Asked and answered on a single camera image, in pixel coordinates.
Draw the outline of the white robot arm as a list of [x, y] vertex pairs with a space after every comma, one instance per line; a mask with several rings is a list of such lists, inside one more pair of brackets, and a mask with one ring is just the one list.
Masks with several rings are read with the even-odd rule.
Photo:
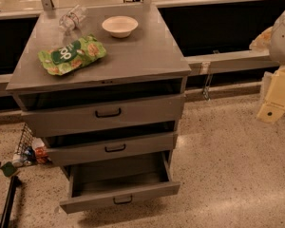
[[278, 70], [263, 76], [262, 103], [256, 114], [264, 123], [275, 123], [285, 113], [285, 10], [271, 27], [252, 41], [249, 49], [268, 51], [270, 58], [279, 64]]

